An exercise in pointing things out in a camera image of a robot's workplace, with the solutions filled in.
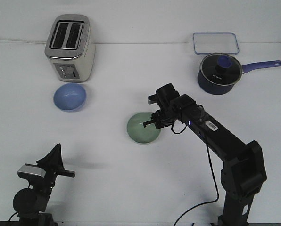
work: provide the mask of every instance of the blue lid knob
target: blue lid knob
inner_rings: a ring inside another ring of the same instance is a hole
[[[228,56],[222,55],[218,57],[217,64],[222,68],[229,68],[233,65],[233,62]]]

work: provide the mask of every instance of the blue bowl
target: blue bowl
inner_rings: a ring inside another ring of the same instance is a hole
[[[55,105],[65,112],[79,111],[86,100],[86,91],[83,86],[68,83],[57,89],[54,95]]]

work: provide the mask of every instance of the toaster control panel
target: toaster control panel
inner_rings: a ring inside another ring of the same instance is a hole
[[[54,64],[62,79],[80,79],[74,64]]]

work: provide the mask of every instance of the plastic container lid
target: plastic container lid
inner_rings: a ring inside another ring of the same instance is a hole
[[[196,54],[227,53],[238,54],[239,47],[234,33],[193,33]]]

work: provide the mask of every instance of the purple handle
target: purple handle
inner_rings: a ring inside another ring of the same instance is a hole
[[[280,67],[280,66],[281,66],[281,60],[265,61],[265,62],[257,62],[257,63],[248,64],[248,65],[243,65],[242,70],[243,70],[243,73],[245,74],[254,69],[267,68],[267,67]]]

